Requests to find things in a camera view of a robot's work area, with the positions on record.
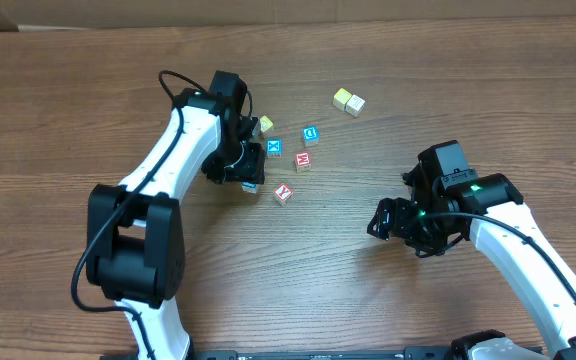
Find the blue P block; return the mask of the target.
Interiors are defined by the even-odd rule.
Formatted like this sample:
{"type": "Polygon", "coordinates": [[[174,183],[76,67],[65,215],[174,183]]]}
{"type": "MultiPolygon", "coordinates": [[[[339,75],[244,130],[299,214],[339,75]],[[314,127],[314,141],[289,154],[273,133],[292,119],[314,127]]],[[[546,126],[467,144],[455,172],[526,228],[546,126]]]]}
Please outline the blue P block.
{"type": "Polygon", "coordinates": [[[258,185],[249,182],[242,182],[241,183],[242,190],[248,193],[256,194],[258,192],[258,185]]]}

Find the red Y block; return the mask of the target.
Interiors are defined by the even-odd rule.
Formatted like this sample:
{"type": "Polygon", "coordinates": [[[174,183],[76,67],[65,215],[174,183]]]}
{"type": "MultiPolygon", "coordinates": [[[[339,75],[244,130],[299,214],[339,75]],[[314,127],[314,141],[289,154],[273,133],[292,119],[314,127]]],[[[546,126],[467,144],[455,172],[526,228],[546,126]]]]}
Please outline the red Y block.
{"type": "Polygon", "coordinates": [[[293,194],[294,191],[286,183],[281,183],[273,191],[275,200],[282,206],[287,204],[293,194]]]}

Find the red M block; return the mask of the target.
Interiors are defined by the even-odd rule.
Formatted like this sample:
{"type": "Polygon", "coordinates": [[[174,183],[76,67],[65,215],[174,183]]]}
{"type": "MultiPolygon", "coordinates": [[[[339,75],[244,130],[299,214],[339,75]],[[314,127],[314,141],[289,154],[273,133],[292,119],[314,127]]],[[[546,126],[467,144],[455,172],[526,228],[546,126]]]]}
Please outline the red M block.
{"type": "Polygon", "coordinates": [[[295,154],[295,168],[297,172],[309,171],[312,167],[312,157],[307,151],[295,154]]]}

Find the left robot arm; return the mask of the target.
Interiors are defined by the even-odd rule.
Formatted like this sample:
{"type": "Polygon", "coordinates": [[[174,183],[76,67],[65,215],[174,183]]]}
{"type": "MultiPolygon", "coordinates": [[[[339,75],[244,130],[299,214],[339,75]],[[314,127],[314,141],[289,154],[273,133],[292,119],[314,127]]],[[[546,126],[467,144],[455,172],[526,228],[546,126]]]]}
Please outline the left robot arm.
{"type": "Polygon", "coordinates": [[[176,301],[185,269],[180,204],[197,173],[216,184],[261,185],[265,151],[259,120],[236,73],[209,87],[189,81],[170,93],[169,123],[143,162],[118,185],[88,198],[87,245],[71,280],[81,310],[123,313],[138,359],[192,359],[176,301]]]}

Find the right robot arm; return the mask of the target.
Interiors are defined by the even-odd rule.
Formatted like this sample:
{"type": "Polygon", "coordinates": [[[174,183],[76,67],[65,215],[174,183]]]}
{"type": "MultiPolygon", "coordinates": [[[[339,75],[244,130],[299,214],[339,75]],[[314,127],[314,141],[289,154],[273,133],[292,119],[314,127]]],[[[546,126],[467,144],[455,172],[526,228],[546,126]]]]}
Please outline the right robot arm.
{"type": "Polygon", "coordinates": [[[421,152],[403,174],[408,198],[384,198],[368,234],[401,239],[419,258],[470,241],[499,270],[542,336],[546,357],[576,359],[576,275],[504,175],[481,177],[456,140],[421,152]]]}

